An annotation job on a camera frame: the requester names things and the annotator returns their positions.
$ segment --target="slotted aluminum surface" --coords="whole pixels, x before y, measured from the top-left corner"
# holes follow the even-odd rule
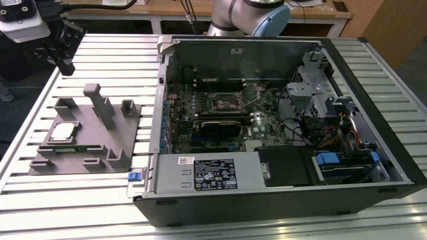
[[[23,123],[15,152],[9,152],[10,161],[7,154],[1,161],[5,167],[0,180],[0,189],[3,186],[0,194],[0,239],[427,238],[427,190],[402,199],[386,200],[352,215],[154,228],[126,197],[125,173],[26,175],[37,145],[55,116],[50,108],[55,98],[74,97],[77,104],[87,104],[81,94],[86,83],[101,85],[101,94],[110,97],[113,104],[122,99],[133,99],[142,105],[131,167],[146,165],[158,68],[155,42],[155,35],[87,34],[73,60],[73,76],[62,77],[57,71],[53,73],[43,90],[45,100],[39,108],[33,109],[33,121],[29,114],[29,124]],[[368,45],[354,39],[333,40],[333,44],[427,173],[427,115],[422,105],[377,61],[377,56],[369,53]],[[346,93],[340,79],[337,83],[342,93]],[[17,138],[11,148],[19,140],[19,133]]]

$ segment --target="warning label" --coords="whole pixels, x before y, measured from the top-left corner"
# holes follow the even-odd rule
[[[197,191],[236,189],[234,160],[194,160],[193,188]]]

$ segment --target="blue latch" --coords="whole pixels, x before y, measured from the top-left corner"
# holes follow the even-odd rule
[[[126,176],[126,180],[129,182],[139,182],[142,181],[142,173],[141,172],[129,172]]]
[[[317,161],[317,164],[338,164],[338,156],[334,152],[321,152],[314,156],[314,160]]]
[[[378,154],[376,153],[376,151],[372,151],[372,152],[370,152],[370,157],[372,157],[374,163],[377,163],[377,162],[380,161],[380,156],[378,156]]]

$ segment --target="motherboard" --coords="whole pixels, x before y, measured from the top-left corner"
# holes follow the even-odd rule
[[[172,153],[252,152],[286,144],[274,109],[280,88],[261,81],[224,85],[168,84]]]

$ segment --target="circuit board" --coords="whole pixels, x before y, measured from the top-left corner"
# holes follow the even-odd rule
[[[256,147],[286,144],[273,111],[276,88],[265,89],[253,82],[238,92],[197,92],[190,84],[174,82],[166,89],[173,154],[249,152]],[[238,113],[249,122],[241,121],[234,137],[202,136],[198,127],[205,121],[197,119],[201,112],[209,116]]]

